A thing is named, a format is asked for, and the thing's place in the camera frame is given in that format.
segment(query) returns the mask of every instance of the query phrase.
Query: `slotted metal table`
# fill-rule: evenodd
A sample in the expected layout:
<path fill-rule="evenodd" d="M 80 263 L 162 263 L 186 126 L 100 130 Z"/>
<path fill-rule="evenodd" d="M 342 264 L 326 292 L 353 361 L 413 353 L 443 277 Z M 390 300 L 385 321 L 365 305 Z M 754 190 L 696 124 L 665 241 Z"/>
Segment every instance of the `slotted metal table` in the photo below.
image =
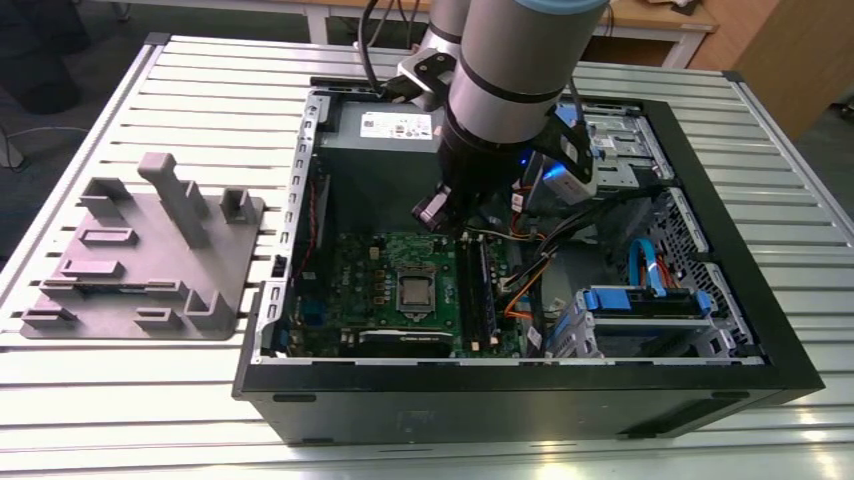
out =
<path fill-rule="evenodd" d="M 375 50 L 390 76 L 401 52 Z M 0 476 L 102 478 L 850 478 L 854 229 L 750 90 L 720 73 L 582 64 L 583 93 L 670 102 L 828 389 L 673 440 L 289 448 L 231 398 L 252 293 L 271 268 L 313 75 L 349 47 L 152 35 L 0 275 Z M 203 194 L 267 203 L 238 334 L 224 342 L 28 340 L 20 314 L 86 211 L 92 176 L 170 151 Z"/>

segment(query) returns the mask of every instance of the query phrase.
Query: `motherboard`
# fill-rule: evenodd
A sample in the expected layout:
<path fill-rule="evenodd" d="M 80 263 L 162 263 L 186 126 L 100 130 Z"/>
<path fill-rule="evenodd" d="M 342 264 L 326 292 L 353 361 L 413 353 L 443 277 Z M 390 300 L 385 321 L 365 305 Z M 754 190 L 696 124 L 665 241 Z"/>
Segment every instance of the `motherboard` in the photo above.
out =
<path fill-rule="evenodd" d="M 489 265 L 483 274 L 494 284 L 491 279 L 509 267 L 501 260 L 501 242 L 485 245 Z M 461 246 L 445 235 L 338 235 L 326 300 L 301 306 L 306 355 L 342 356 L 349 346 L 367 341 L 390 348 L 393 343 L 429 344 L 446 348 L 454 357 L 518 353 L 519 332 L 513 319 L 495 319 L 489 329 L 491 340 L 469 341 L 475 338 L 475 328 L 461 320 L 461 296 L 466 294 L 458 288 Z"/>

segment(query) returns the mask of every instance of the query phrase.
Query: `green motherboard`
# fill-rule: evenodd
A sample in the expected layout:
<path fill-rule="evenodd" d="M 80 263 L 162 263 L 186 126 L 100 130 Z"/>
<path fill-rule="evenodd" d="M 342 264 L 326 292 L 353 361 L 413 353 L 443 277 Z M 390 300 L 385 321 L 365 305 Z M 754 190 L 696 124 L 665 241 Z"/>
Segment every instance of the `green motherboard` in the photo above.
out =
<path fill-rule="evenodd" d="M 491 244 L 493 276 L 501 244 Z M 341 234 L 335 241 L 323 325 L 307 326 L 305 347 L 313 356 L 338 356 L 342 332 L 401 329 L 454 336 L 455 357 L 510 357 L 519 352 L 515 321 L 503 322 L 498 343 L 473 351 L 463 341 L 457 277 L 457 245 L 445 235 Z"/>

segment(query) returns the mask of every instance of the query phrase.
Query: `cpu socket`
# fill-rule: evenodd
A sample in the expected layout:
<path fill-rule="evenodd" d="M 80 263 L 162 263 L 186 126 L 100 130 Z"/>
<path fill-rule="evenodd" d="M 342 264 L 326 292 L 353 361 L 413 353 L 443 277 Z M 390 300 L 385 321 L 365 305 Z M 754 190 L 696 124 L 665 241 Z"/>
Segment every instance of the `cpu socket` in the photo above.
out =
<path fill-rule="evenodd" d="M 435 310 L 434 272 L 398 270 L 398 311 L 414 322 L 418 322 Z"/>

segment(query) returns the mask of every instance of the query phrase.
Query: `floor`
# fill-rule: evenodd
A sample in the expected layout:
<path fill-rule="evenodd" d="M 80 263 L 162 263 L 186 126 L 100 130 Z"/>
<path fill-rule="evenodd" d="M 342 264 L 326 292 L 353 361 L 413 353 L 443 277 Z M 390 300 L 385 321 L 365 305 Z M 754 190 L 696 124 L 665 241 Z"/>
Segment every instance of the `floor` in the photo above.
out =
<path fill-rule="evenodd" d="M 35 116 L 26 113 L 0 91 L 0 122 L 10 133 L 42 126 L 88 128 L 148 32 L 309 41 L 306 20 L 298 15 L 135 5 L 131 21 L 120 24 L 110 5 L 91 1 L 80 5 L 80 15 L 92 38 L 92 47 L 68 56 L 66 61 L 83 90 L 83 100 L 78 107 L 62 114 Z M 377 46 L 402 48 L 405 37 L 405 25 L 391 22 Z M 330 40 L 339 44 L 355 41 L 353 19 L 330 20 Z M 43 131 L 15 140 L 16 148 L 27 156 L 28 168 L 18 174 L 0 169 L 0 267 L 15 250 L 82 141 L 83 134 L 74 131 Z M 854 123 L 842 120 L 834 111 L 826 112 L 797 146 L 844 208 L 854 216 L 854 189 L 850 188 L 854 181 Z"/>

